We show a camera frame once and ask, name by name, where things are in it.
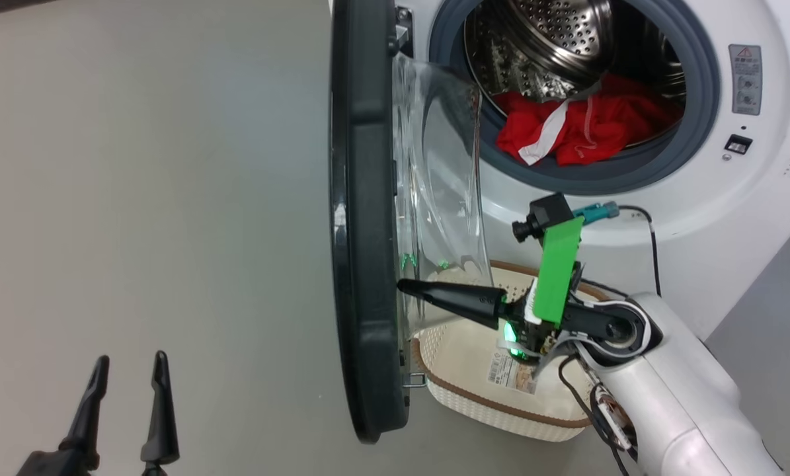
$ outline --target washing machine door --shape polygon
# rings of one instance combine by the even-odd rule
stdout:
[[[344,389],[356,436],[407,424],[409,358],[397,303],[391,0],[333,3],[331,220]]]

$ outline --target green tape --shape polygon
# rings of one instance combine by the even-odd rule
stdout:
[[[583,217],[551,226],[542,240],[542,266],[533,303],[533,314],[559,327],[568,298],[568,286],[580,248]]]

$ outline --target transparent glass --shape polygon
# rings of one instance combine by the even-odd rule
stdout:
[[[491,286],[480,206],[479,88],[403,55],[392,74],[401,277]],[[401,296],[408,337],[459,319]]]

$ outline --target red cloth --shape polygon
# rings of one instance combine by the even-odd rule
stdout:
[[[500,94],[494,101],[508,114],[496,144],[518,160],[522,160],[518,151],[539,141],[543,123],[561,105],[557,100],[533,102],[519,93]],[[587,138],[589,106],[592,111]],[[565,123],[551,152],[556,154],[560,166],[606,160],[627,144],[663,132],[681,117],[682,109],[678,105],[646,85],[606,73],[597,93],[588,100],[573,100],[568,104]]]

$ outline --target green light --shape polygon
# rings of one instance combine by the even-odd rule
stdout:
[[[512,325],[510,323],[506,323],[503,326],[503,338],[507,342],[516,342],[516,341],[518,341],[518,337],[516,337],[515,331],[512,328]],[[518,349],[510,349],[509,353],[512,354],[513,356],[517,356],[518,358],[523,355],[521,350],[518,350]]]

